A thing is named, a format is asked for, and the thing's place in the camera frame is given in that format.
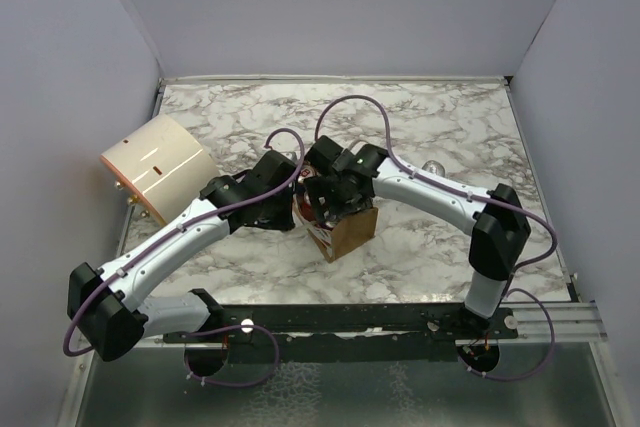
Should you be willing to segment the watermelon print canvas bag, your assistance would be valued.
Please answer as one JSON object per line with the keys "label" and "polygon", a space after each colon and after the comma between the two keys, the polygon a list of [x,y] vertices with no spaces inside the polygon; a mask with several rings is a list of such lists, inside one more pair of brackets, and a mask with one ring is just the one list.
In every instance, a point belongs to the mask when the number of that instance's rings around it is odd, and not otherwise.
{"label": "watermelon print canvas bag", "polygon": [[292,213],[298,226],[303,227],[329,263],[344,257],[375,237],[378,208],[368,204],[358,212],[339,221],[315,220],[310,197],[297,180]]}

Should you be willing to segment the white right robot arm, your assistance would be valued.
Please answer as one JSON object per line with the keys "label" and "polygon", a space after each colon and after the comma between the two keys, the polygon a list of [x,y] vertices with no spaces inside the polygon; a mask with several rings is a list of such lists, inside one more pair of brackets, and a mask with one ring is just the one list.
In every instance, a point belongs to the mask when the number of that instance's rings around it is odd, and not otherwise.
{"label": "white right robot arm", "polygon": [[469,236],[473,275],[459,325],[472,338],[494,328],[494,313],[531,234],[513,188],[464,186],[403,163],[381,147],[366,144],[352,153],[327,136],[315,141],[305,161],[316,171],[303,186],[320,223],[337,222],[378,197],[435,216]]}

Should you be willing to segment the black schweppes can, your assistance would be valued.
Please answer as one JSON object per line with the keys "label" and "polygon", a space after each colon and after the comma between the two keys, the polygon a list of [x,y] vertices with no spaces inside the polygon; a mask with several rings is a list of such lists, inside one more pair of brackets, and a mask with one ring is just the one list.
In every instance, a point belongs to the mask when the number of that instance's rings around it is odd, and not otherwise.
{"label": "black schweppes can", "polygon": [[422,169],[432,175],[436,175],[440,177],[444,177],[446,175],[444,166],[436,160],[426,161],[423,164]]}

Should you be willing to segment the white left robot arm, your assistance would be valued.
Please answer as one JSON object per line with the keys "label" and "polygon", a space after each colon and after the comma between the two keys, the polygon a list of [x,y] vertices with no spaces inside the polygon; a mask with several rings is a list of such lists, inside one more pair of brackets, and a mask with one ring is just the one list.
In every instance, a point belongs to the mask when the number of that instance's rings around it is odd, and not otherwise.
{"label": "white left robot arm", "polygon": [[129,253],[69,276],[70,329],[80,331],[105,362],[128,353],[141,339],[190,333],[206,342],[220,332],[220,307],[207,293],[152,298],[152,291],[206,247],[240,228],[293,228],[293,185],[302,167],[270,150],[251,169],[212,178],[173,221]]}

